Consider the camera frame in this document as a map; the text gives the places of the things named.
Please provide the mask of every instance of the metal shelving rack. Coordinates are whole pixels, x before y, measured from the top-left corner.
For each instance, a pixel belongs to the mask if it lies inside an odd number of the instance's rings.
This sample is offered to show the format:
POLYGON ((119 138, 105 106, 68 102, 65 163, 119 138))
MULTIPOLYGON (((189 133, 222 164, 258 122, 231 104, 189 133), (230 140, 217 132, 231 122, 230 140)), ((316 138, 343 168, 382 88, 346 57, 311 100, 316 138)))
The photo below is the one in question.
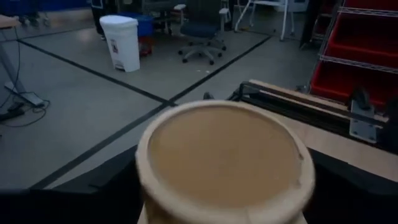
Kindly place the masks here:
MULTIPOLYGON (((318 64, 321 62, 334 62, 334 63, 341 63, 344 65, 351 65, 351 66, 355 66, 355 67, 377 70, 377 71, 381 71, 381 72, 389 72, 389 73, 398 74, 398 68, 385 67, 385 66, 374 65, 374 64, 370 64, 370 63, 358 62, 358 61, 353 61, 353 60, 347 60, 347 59, 343 59, 343 58, 336 58, 336 57, 331 57, 331 56, 326 55, 329 38, 333 32, 333 29, 335 28, 335 23, 336 23, 337 17, 341 13, 361 14, 361 15, 368 15, 368 16, 398 17, 398 11, 359 9, 359 8, 345 7, 345 0, 339 0, 338 3, 336 4, 336 6, 333 8, 333 15, 332 15, 328 30, 326 32, 326 36, 325 36, 322 46, 320 48, 318 62, 315 64, 313 71, 315 71, 315 69, 318 67, 318 64)), ((308 81, 307 85, 304 86, 306 92, 308 92, 308 93, 310 92, 310 89, 311 89, 311 80, 312 80, 312 77, 308 81)))

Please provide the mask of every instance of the beige container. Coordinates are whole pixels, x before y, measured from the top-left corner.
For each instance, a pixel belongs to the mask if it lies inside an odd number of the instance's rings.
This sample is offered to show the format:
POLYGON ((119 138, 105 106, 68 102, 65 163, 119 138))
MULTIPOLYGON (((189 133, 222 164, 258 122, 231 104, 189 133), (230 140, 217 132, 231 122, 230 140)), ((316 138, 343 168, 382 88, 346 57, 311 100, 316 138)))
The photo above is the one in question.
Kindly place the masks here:
POLYGON ((230 101, 160 115, 136 159, 150 224, 288 223, 315 183, 295 133, 259 108, 230 101))

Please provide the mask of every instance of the blue office chair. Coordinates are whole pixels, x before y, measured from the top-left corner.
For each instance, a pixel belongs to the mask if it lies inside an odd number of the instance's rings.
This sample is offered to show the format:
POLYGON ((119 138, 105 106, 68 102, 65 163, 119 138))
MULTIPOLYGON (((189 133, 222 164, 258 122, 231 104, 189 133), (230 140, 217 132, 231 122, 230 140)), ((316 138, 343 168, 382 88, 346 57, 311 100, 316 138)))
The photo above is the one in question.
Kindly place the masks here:
POLYGON ((179 4, 174 7, 181 13, 181 29, 183 35, 199 40, 191 42, 191 46, 181 48, 178 53, 182 55, 182 62, 187 63, 188 58, 193 54, 203 54, 210 59, 210 65, 214 64, 214 56, 211 52, 222 57, 222 51, 226 46, 220 39, 224 32, 224 24, 231 18, 228 7, 222 8, 222 0, 187 0, 186 4, 179 4), (184 9, 187 9, 188 21, 185 22, 184 9))

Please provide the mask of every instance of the metal bracket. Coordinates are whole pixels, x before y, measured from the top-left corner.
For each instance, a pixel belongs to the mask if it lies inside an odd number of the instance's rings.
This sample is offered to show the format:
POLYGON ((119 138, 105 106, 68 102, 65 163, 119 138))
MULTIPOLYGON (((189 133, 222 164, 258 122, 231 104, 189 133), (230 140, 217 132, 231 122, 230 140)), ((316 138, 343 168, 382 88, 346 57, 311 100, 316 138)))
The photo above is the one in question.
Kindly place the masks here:
MULTIPOLYGON (((351 101, 351 112, 368 118, 374 117, 373 105, 371 105, 370 110, 362 110, 355 100, 351 101)), ((376 127, 373 124, 369 124, 364 121, 351 118, 349 122, 349 134, 373 144, 377 142, 376 127)))

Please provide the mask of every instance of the metal stand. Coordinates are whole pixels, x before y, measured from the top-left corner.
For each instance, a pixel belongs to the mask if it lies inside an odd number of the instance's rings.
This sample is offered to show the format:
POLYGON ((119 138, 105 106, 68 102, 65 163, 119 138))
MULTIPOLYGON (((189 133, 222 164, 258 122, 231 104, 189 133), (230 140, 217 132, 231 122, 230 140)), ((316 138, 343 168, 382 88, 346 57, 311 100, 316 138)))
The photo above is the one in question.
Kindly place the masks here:
POLYGON ((10 77, 11 82, 7 82, 4 87, 13 91, 15 94, 25 99, 29 103, 32 103, 34 106, 41 106, 44 104, 44 101, 40 99, 35 93, 27 92, 21 83, 20 80, 17 80, 17 73, 14 67, 11 64, 11 61, 4 51, 4 48, 0 44, 0 62, 4 65, 8 76, 10 77))

